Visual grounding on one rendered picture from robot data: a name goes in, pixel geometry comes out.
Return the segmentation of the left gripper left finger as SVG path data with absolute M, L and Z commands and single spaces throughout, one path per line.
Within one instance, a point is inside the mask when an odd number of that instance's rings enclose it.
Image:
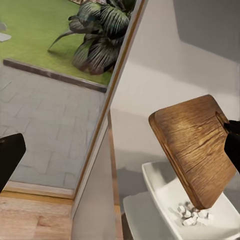
M 22 133 L 0 138 L 0 193 L 26 153 Z

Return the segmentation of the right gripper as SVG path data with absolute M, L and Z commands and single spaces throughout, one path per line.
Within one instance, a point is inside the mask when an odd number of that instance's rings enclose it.
M 237 135 L 240 135 L 240 121 L 229 120 L 229 123 L 224 123 L 224 127 Z

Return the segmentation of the bowl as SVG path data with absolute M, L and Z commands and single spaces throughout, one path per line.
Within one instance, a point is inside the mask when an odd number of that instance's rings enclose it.
M 194 208 L 188 207 L 191 200 L 171 163 L 153 161 L 144 163 L 141 168 L 152 201 L 175 240 L 235 240 L 240 237 L 240 214 L 224 193 L 206 211 L 213 214 L 209 225 L 194 223 L 185 227 L 183 222 L 187 218 L 177 209 L 183 206 L 192 214 Z

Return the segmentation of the cutting board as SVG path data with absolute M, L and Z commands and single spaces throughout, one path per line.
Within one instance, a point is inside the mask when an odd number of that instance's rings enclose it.
M 162 108 L 149 124 L 194 208 L 213 207 L 238 170 L 225 153 L 230 123 L 211 94 Z

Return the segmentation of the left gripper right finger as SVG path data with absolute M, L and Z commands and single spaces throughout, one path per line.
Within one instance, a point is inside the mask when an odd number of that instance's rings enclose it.
M 228 133 L 225 140 L 224 150 L 240 173 L 240 134 Z

